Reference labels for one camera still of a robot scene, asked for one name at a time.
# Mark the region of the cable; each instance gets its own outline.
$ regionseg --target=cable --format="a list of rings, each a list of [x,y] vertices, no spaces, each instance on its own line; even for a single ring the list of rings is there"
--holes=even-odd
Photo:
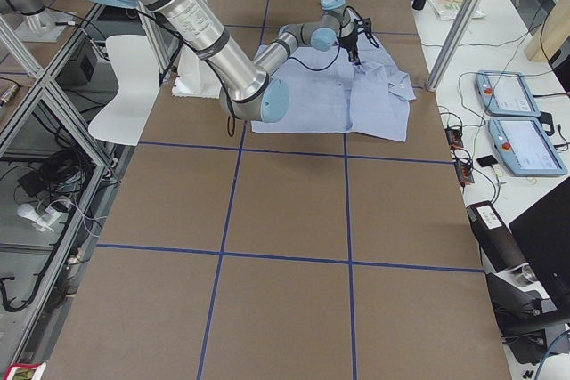
[[[538,366],[538,369],[536,370],[536,376],[534,376],[534,380],[539,380],[539,376],[541,375],[542,372],[542,367],[544,367],[544,362],[546,361],[546,359],[550,356],[550,353],[552,352],[552,349],[554,349],[554,345],[558,342],[558,340],[560,340],[562,337],[567,336],[570,334],[570,331],[564,331],[562,333],[560,333],[553,341],[552,343],[550,343],[550,346],[546,349],[546,352],[544,353],[544,356],[542,356],[542,360],[541,363]]]
[[[178,57],[178,54],[182,50],[183,46],[184,46],[184,42],[181,39],[178,39],[178,46],[176,47],[175,51],[172,53],[172,55],[170,57],[170,61],[167,64],[167,67],[164,69],[162,74],[159,76],[159,79],[160,79],[159,83],[160,84],[162,84],[162,81],[166,77],[168,71],[175,65],[176,57]]]
[[[101,35],[101,37],[103,38],[103,40],[106,40],[106,39],[107,39],[107,37],[103,34],[103,32],[100,31],[99,28],[98,28],[97,26],[95,26],[95,25],[91,22],[91,20],[88,20],[87,18],[80,17],[80,16],[78,16],[78,15],[76,15],[76,14],[74,14],[74,13],[70,13],[70,12],[62,11],[61,9],[53,8],[52,6],[46,6],[46,8],[49,9],[49,10],[51,10],[51,11],[56,11],[56,12],[65,13],[65,14],[69,15],[70,17],[75,17],[75,18],[77,18],[78,20],[82,20],[85,24],[88,24],[88,25],[90,25],[91,27],[93,27],[93,28],[97,31],[97,33],[99,33],[99,34]]]
[[[534,98],[544,98],[544,97],[556,97],[558,95],[565,95],[570,98],[570,93],[537,93],[533,94]]]
[[[86,95],[83,95],[82,93],[80,93],[80,92],[78,92],[78,91],[75,91],[75,90],[73,90],[73,89],[65,89],[64,91],[65,91],[66,93],[74,93],[77,97],[83,98],[84,100],[89,101],[89,102],[92,102],[93,104],[96,104],[96,105],[98,105],[98,106],[102,106],[102,107],[103,107],[103,106],[105,105],[105,104],[103,104],[102,102],[95,101],[95,100],[93,100],[93,99],[87,97]]]
[[[313,69],[313,68],[307,66],[306,64],[304,64],[299,58],[296,58],[296,57],[289,57],[289,60],[294,60],[294,61],[298,62],[299,64],[301,64],[304,68],[309,69],[311,71],[324,71],[334,64],[334,62],[337,60],[339,54],[340,54],[340,45],[338,46],[337,54],[335,55],[335,58],[332,59],[332,61],[329,63],[328,66],[325,66],[322,69]]]
[[[492,186],[493,186],[493,197],[491,198],[491,203],[493,203],[493,201],[496,201],[497,198],[499,197],[499,192],[497,191],[497,187],[495,186],[495,183],[493,182],[493,180],[491,180],[489,177],[487,177],[486,174],[482,173],[481,171],[479,171],[477,168],[473,167],[473,171],[475,171],[476,173],[481,174]]]
[[[12,168],[10,168],[8,171],[6,171],[5,173],[3,173],[2,175],[0,175],[0,181],[2,181],[6,175],[8,175],[9,173],[11,173],[12,171],[14,171],[15,169],[18,168],[27,168],[27,169],[31,169],[32,171],[36,171],[37,169],[32,167],[32,166],[28,166],[28,165],[17,165],[17,166],[13,166]]]
[[[83,212],[83,210],[77,206],[76,204],[74,204],[72,201],[70,201],[69,199],[55,199],[53,202],[51,202],[45,209],[48,209],[49,207],[51,207],[53,204],[56,203],[62,203],[64,205],[70,205],[73,206],[76,211],[79,212],[79,214],[82,216],[82,223],[83,223],[83,227],[85,227],[85,231],[87,233],[89,233],[89,236],[92,236],[94,238],[99,238],[99,235],[96,235],[93,233],[93,226],[92,227],[88,227],[86,220],[89,220],[91,222],[96,223],[99,227],[102,228],[102,225],[100,222],[98,222],[98,220],[105,220],[107,218],[107,215],[104,215],[102,217],[90,217],[89,215],[87,215],[86,213]]]
[[[18,86],[18,89],[21,88],[21,84],[19,84],[19,83],[16,82],[15,80],[9,79],[8,77],[1,77],[1,76],[0,76],[0,79],[1,79],[1,80],[5,80],[5,81],[7,81],[7,82],[12,82],[13,84],[16,84],[16,85]]]
[[[529,30],[527,30],[523,35],[517,37],[516,39],[512,39],[512,40],[508,40],[506,42],[502,42],[500,44],[471,44],[471,43],[464,43],[464,44],[459,44],[459,46],[489,46],[492,48],[500,48],[502,46],[504,46],[505,44],[514,44],[515,42],[518,42],[520,39],[522,39],[523,37],[527,36],[528,34],[530,34],[533,30],[537,29],[538,27],[540,27],[541,25],[537,25],[533,28],[530,28]],[[421,44],[422,46],[426,46],[427,48],[443,48],[444,46],[442,44]]]
[[[557,151],[560,151],[560,152],[562,152],[562,151],[568,151],[568,145],[569,145],[569,144],[568,144],[568,140],[566,139],[566,137],[565,137],[564,135],[562,135],[562,125],[561,125],[561,124],[558,124],[558,125],[556,126],[556,129],[557,129],[557,131],[558,131],[558,135],[560,135],[560,138],[562,139],[562,141],[564,142],[564,144],[554,144],[554,148],[555,148]]]
[[[448,118],[447,118],[447,124],[445,125],[446,128],[451,128],[451,129],[452,129],[452,127],[449,126],[449,117],[455,117],[455,118],[457,118],[457,120],[460,121],[460,124],[459,124],[459,125],[455,125],[455,127],[457,128],[457,126],[458,126],[461,135],[463,135],[463,121],[461,120],[461,117],[459,117],[459,116],[456,115],[455,113],[449,111],[449,109],[448,109],[447,111],[440,111],[440,112],[439,112],[439,116],[442,116],[442,115],[447,115],[447,116],[448,116]]]

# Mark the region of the black cable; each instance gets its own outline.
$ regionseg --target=black cable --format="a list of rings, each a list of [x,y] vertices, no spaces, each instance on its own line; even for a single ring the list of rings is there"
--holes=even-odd
[[[498,198],[498,194],[499,192],[497,191],[497,186],[495,186],[495,183],[493,182],[493,180],[491,180],[489,177],[487,177],[486,174],[483,174],[481,171],[479,171],[477,168],[473,167],[473,171],[475,171],[476,173],[481,174],[492,186],[493,186],[493,197],[491,198],[491,201],[496,201]]]
[[[562,125],[558,124],[556,127],[557,131],[558,131],[558,135],[560,135],[560,138],[562,139],[562,141],[564,142],[564,144],[554,144],[554,148],[557,151],[568,151],[568,140],[566,139],[566,137],[564,135],[562,135]]]
[[[312,67],[309,67],[306,64],[304,64],[299,58],[296,58],[296,57],[289,57],[289,60],[294,60],[294,61],[298,62],[299,64],[301,64],[304,68],[309,69],[311,71],[324,71],[334,64],[334,62],[337,60],[339,54],[340,54],[340,45],[338,46],[337,54],[335,55],[335,58],[332,59],[332,61],[329,63],[329,65],[323,67],[322,69],[313,69]]]
[[[2,181],[4,178],[6,178],[6,175],[8,175],[9,173],[11,173],[12,171],[14,171],[15,169],[18,168],[27,168],[27,169],[31,169],[32,171],[36,171],[37,169],[34,168],[33,166],[29,166],[29,165],[17,165],[17,166],[13,166],[12,168],[10,168],[8,171],[6,171],[5,173],[3,173],[2,175],[0,175],[0,181]]]
[[[453,112],[451,112],[451,111],[449,111],[449,110],[447,110],[447,111],[440,111],[440,112],[439,112],[439,116],[442,116],[442,115],[447,115],[447,116],[455,117],[457,120],[459,120],[459,121],[460,121],[460,124],[459,124],[459,125],[455,125],[455,126],[458,126],[459,129],[460,129],[460,133],[463,134],[463,132],[462,132],[462,129],[463,129],[463,121],[461,120],[461,117],[459,117],[458,115],[456,115],[455,113],[453,113]],[[449,118],[447,118],[447,125],[446,125],[445,127],[451,128],[451,127],[449,126]]]
[[[179,38],[178,39],[178,46],[176,47],[175,51],[172,53],[172,55],[170,56],[170,61],[167,64],[167,67],[164,69],[164,71],[162,72],[162,74],[159,76],[159,83],[162,84],[162,81],[164,80],[165,76],[167,75],[168,71],[172,68],[172,66],[174,66],[175,61],[176,61],[176,57],[178,57],[178,54],[180,53],[180,51],[182,50],[184,46],[184,42]]]
[[[75,91],[75,90],[73,90],[73,89],[65,89],[64,91],[65,91],[66,93],[74,93],[77,97],[83,98],[84,100],[89,101],[89,102],[92,102],[93,104],[97,104],[98,106],[102,106],[102,107],[103,107],[103,106],[105,105],[105,104],[103,104],[102,102],[98,102],[98,101],[96,101],[96,100],[93,100],[93,99],[87,97],[86,95],[83,95],[82,93],[80,93],[80,92],[78,92],[78,91]]]
[[[522,39],[523,37],[526,37],[528,34],[530,34],[533,30],[537,29],[538,27],[540,27],[541,24],[538,24],[536,26],[534,26],[533,28],[530,28],[529,30],[527,30],[523,35],[517,37],[516,39],[512,39],[512,40],[508,40],[506,42],[502,42],[500,44],[471,44],[471,43],[464,43],[464,44],[459,44],[459,46],[489,46],[492,48],[501,48],[502,46],[504,46],[505,44],[514,44],[515,42],[518,42],[520,39]],[[442,44],[421,44],[422,46],[426,46],[427,48],[443,48],[444,46]]]
[[[76,15],[76,14],[74,14],[74,13],[70,13],[70,12],[62,11],[61,9],[53,8],[52,6],[46,6],[46,8],[47,8],[47,9],[50,9],[50,10],[52,10],[52,11],[65,13],[65,14],[69,15],[70,17],[75,17],[75,18],[77,18],[78,20],[82,20],[85,24],[88,24],[88,25],[90,25],[91,27],[93,27],[93,28],[97,31],[97,33],[99,33],[99,34],[101,35],[101,37],[103,38],[103,40],[106,40],[106,39],[107,39],[107,37],[103,34],[103,32],[100,31],[99,28],[98,28],[97,26],[95,26],[95,25],[91,22],[91,20],[88,20],[87,18],[80,17],[80,16],[78,16],[78,15]]]
[[[233,137],[235,135],[235,121],[236,119],[239,119],[237,117],[237,115],[235,114],[235,111],[233,111],[233,104],[232,104],[232,99],[230,98],[230,93],[228,92],[228,87],[225,85],[224,80],[222,79],[222,77],[220,76],[220,74],[217,72],[216,68],[214,67],[213,64],[210,64],[210,61],[205,60],[204,62],[206,62],[206,64],[210,67],[210,69],[214,72],[214,74],[217,77],[217,80],[220,81],[220,85],[222,86],[222,89],[224,90],[225,93],[225,99],[227,100],[227,108],[228,111],[230,112],[230,115],[228,116],[228,120],[225,124],[225,128],[226,131],[228,133],[228,135],[230,137]]]
[[[5,80],[5,81],[7,81],[7,82],[12,82],[13,84],[16,84],[16,85],[18,86],[18,89],[21,88],[21,84],[19,84],[19,83],[16,82],[15,80],[9,79],[8,77],[1,77],[1,76],[0,76],[0,79]]]
[[[89,107],[87,109],[80,110],[79,113],[83,115],[83,114],[88,113],[92,110],[102,109],[103,107],[105,107],[105,106],[92,106],[92,107]]]
[[[558,95],[565,95],[570,98],[570,93],[537,93],[533,94],[533,98],[556,97]]]

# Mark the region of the metal pole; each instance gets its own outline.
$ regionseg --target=metal pole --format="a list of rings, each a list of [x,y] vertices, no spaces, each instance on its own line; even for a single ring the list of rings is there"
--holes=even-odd
[[[447,66],[449,66],[452,56],[460,44],[461,38],[465,34],[465,30],[467,30],[471,17],[473,16],[473,12],[480,2],[481,0],[465,0],[461,5],[461,8],[457,13],[457,17],[452,24],[452,28],[449,30],[447,38],[445,38],[444,46],[442,47],[427,80],[426,88],[428,91],[435,91],[441,82],[442,77],[447,70]]]
[[[146,6],[144,6],[141,2],[139,2],[139,10],[148,15],[154,16],[154,13],[149,11],[146,8]],[[167,69],[167,65],[170,62],[170,60],[168,58],[167,48],[165,47],[164,39],[160,34],[159,27],[156,25],[154,21],[150,20],[144,15],[139,15],[139,18],[141,19],[142,29],[144,29],[144,32],[146,33],[146,36],[149,39],[149,43],[151,44],[152,51],[157,57],[160,73],[164,73],[164,70]]]
[[[42,70],[42,66],[36,61],[34,56],[16,36],[4,18],[0,17],[0,40],[4,42],[8,51],[21,64],[31,77],[37,77]]]

